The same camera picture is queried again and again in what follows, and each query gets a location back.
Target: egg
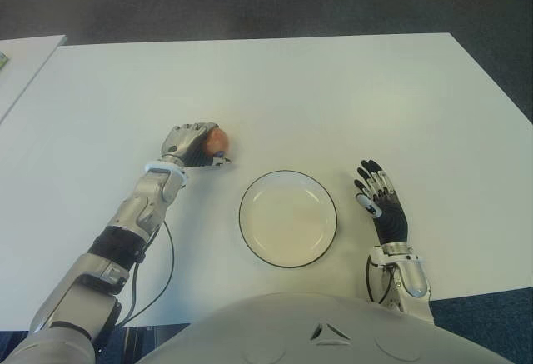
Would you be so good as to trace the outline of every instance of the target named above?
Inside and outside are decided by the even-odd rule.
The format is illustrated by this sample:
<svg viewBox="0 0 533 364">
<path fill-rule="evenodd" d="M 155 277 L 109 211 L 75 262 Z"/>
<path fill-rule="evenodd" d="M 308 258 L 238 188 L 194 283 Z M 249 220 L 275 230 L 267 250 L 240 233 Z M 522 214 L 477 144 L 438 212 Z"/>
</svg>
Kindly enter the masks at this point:
<svg viewBox="0 0 533 364">
<path fill-rule="evenodd" d="M 229 147 L 229 138 L 223 130 L 216 127 L 209 131 L 204 145 L 205 153 L 208 156 L 223 157 Z"/>
</svg>

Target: white plate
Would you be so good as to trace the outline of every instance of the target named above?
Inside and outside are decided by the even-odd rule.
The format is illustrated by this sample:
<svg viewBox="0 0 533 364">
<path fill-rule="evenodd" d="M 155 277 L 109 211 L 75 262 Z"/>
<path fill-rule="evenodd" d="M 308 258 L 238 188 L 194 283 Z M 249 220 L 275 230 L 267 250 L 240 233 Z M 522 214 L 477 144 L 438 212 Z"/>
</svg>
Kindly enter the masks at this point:
<svg viewBox="0 0 533 364">
<path fill-rule="evenodd" d="M 249 186 L 239 210 L 245 242 L 265 262 L 301 267 L 331 245 L 336 210 L 326 189 L 300 172 L 270 172 Z"/>
</svg>

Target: black wire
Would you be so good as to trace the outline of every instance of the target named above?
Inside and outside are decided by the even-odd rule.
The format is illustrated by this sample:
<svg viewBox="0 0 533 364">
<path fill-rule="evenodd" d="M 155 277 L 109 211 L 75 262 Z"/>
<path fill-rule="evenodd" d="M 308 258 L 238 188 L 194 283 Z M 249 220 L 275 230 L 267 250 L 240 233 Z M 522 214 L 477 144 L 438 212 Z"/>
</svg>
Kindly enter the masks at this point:
<svg viewBox="0 0 533 364">
<path fill-rule="evenodd" d="M 386 295 L 388 295 L 389 291 L 391 290 L 393 274 L 392 274 L 392 270 L 389 267 L 387 267 L 386 269 L 389 272 L 389 284 L 386 286 L 385 293 L 383 293 L 383 297 L 380 299 L 380 301 L 377 304 L 382 304 L 385 301 Z"/>
<path fill-rule="evenodd" d="M 368 256 L 368 258 L 366 259 L 366 270 L 365 270 L 366 290 L 368 291 L 368 297 L 370 298 L 370 301 L 374 302 L 375 300 L 374 300 L 374 297 L 372 296 L 372 290 L 370 288 L 370 277 L 369 277 L 369 270 L 370 270 L 370 265 L 371 264 L 372 264 L 372 266 L 377 267 L 377 265 L 375 265 L 371 261 L 370 256 Z M 393 274 L 393 271 L 389 267 L 386 267 L 386 270 L 389 272 L 389 284 L 386 287 L 386 290 L 385 290 L 385 293 L 383 294 L 383 297 L 379 300 L 379 302 L 377 304 L 382 304 L 385 301 L 386 295 L 388 295 L 389 291 L 391 290 L 392 278 L 394 277 L 394 274 Z"/>
<path fill-rule="evenodd" d="M 370 270 L 370 256 L 366 259 L 366 270 L 365 270 L 365 278 L 366 278 L 366 290 L 368 291 L 368 297 L 370 298 L 370 301 L 374 301 L 374 297 L 372 296 L 372 290 L 370 289 L 370 279 L 369 279 L 369 270 Z"/>
<path fill-rule="evenodd" d="M 171 249 L 172 249 L 172 264 L 171 264 L 170 274 L 169 274 L 168 279 L 167 279 L 167 283 L 165 284 L 165 287 L 159 292 L 159 294 L 157 296 L 155 296 L 153 298 L 153 300 L 151 302 L 149 302 L 137 314 L 132 316 L 132 312 L 133 312 L 133 309 L 135 307 L 135 302 L 136 302 L 136 299 L 137 299 L 137 296 L 136 296 L 137 295 L 137 291 L 136 291 L 136 289 L 137 289 L 137 267 L 138 267 L 138 263 L 135 263 L 135 268 L 133 269 L 133 279 L 132 279 L 132 305 L 130 306 L 130 310 L 128 311 L 126 317 L 120 323 L 117 324 L 117 327 L 123 327 L 124 325 L 128 324 L 133 318 L 135 318 L 135 317 L 141 315 L 143 312 L 145 312 L 153 303 L 155 303 L 157 301 L 157 299 L 159 297 L 162 296 L 162 294 L 168 288 L 168 285 L 170 284 L 170 281 L 172 280 L 172 274 L 174 273 L 174 262 L 176 260 L 176 257 L 175 257 L 176 254 L 174 252 L 174 241 L 172 240 L 172 235 L 170 233 L 170 229 L 168 229 L 167 222 L 163 221 L 163 225 L 167 229 L 168 239 L 170 240 L 170 246 L 171 246 Z M 147 243 L 146 247 L 144 248 L 145 251 L 152 244 L 153 240 L 155 239 L 155 236 L 157 235 L 157 232 L 159 232 L 159 229 L 157 229 L 154 232 L 152 238 L 150 239 L 150 241 Z"/>
</svg>

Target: black rim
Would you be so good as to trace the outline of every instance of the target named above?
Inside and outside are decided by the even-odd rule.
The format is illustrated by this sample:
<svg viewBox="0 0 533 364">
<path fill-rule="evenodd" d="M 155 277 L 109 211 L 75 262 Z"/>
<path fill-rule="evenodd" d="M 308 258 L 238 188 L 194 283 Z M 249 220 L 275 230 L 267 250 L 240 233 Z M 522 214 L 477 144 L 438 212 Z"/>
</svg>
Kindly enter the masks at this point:
<svg viewBox="0 0 533 364">
<path fill-rule="evenodd" d="M 295 172 L 296 174 L 300 174 L 300 175 L 303 175 L 304 177 L 308 177 L 310 178 L 312 181 L 316 182 L 318 185 L 320 185 L 320 187 L 322 189 L 324 189 L 324 192 L 327 194 L 327 196 L 330 198 L 331 200 L 331 204 L 333 205 L 333 212 L 335 213 L 335 230 L 333 231 L 333 237 L 331 238 L 331 241 L 330 241 L 330 244 L 327 245 L 326 249 L 324 249 L 324 252 L 321 253 L 320 256 L 318 256 L 317 258 L 315 258 L 314 260 L 310 261 L 310 262 L 306 262 L 305 264 L 301 264 L 300 266 L 280 266 L 279 264 L 274 264 L 273 262 L 269 262 L 268 260 L 265 260 L 263 257 L 259 256 L 257 253 L 254 252 L 254 250 L 250 247 L 250 245 L 248 244 L 247 242 L 247 239 L 244 237 L 244 233 L 242 233 L 242 224 L 241 224 L 241 210 L 242 210 L 242 202 L 244 202 L 244 196 L 247 195 L 248 193 L 248 190 L 250 190 L 250 188 L 253 186 L 254 183 L 256 183 L 257 181 L 259 181 L 261 178 L 263 177 L 266 177 L 267 175 L 270 175 L 270 174 L 273 174 L 275 172 Z M 246 189 L 246 191 L 244 191 L 244 193 L 242 194 L 242 198 L 241 198 L 241 204 L 239 205 L 239 229 L 241 230 L 241 236 L 242 236 L 242 240 L 246 243 L 246 245 L 248 246 L 248 248 L 250 249 L 250 252 L 252 252 L 256 257 L 259 257 L 261 260 L 263 260 L 264 262 L 270 264 L 271 266 L 274 266 L 274 267 L 278 267 L 278 268 L 300 268 L 300 267 L 305 267 L 305 266 L 308 266 L 309 264 L 312 264 L 313 262 L 315 262 L 316 260 L 318 260 L 320 257 L 324 256 L 326 254 L 326 252 L 330 249 L 331 247 L 331 244 L 333 243 L 333 241 L 335 240 L 335 236 L 336 236 L 336 229 L 337 229 L 337 214 L 336 214 L 336 206 L 335 206 L 335 202 L 333 202 L 333 198 L 331 197 L 330 193 L 327 191 L 327 189 L 324 188 L 324 186 L 319 183 L 315 178 L 307 175 L 307 174 L 304 174 L 303 172 L 299 172 L 299 171 L 294 171 L 294 170 L 275 170 L 275 171 L 270 171 L 270 172 L 266 172 L 264 173 L 263 175 L 261 175 L 260 177 L 256 178 L 251 184 L 250 186 Z"/>
</svg>

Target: white table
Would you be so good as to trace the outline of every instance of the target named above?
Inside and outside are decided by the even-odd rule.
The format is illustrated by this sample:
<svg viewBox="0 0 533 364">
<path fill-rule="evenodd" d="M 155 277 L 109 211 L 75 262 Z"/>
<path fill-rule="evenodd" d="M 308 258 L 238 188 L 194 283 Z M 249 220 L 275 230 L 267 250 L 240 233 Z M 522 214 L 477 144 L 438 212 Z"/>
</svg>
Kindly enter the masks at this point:
<svg viewBox="0 0 533 364">
<path fill-rule="evenodd" d="M 0 127 L 0 329 L 27 329 L 169 128 L 202 120 L 227 131 L 234 164 L 189 172 L 167 214 L 175 276 L 131 325 L 191 322 L 267 292 L 366 297 L 377 239 L 352 182 L 368 157 L 401 195 L 432 299 L 532 285 L 532 127 L 449 34 L 71 46 Z M 277 169 L 311 175 L 336 204 L 336 239 L 308 267 L 269 266 L 239 231 L 242 194 Z M 162 232 L 137 307 L 169 262 Z M 127 309 L 129 284 L 120 298 Z"/>
<path fill-rule="evenodd" d="M 9 58 L 0 69 L 0 123 L 56 47 L 64 42 L 64 35 L 0 41 L 0 52 Z"/>
</svg>

